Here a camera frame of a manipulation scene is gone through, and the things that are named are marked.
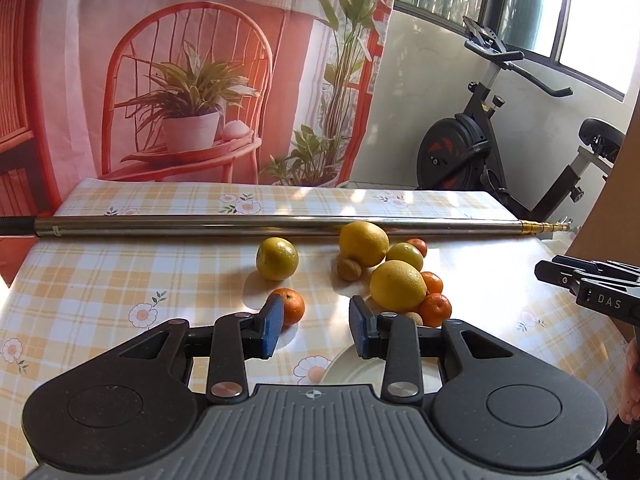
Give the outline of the person right hand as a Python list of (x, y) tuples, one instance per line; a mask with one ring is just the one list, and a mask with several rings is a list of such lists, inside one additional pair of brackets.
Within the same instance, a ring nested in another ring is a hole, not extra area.
[(629, 425), (640, 417), (640, 376), (638, 372), (639, 352), (632, 340), (627, 347), (626, 368), (622, 381), (622, 397), (618, 407), (620, 420)]

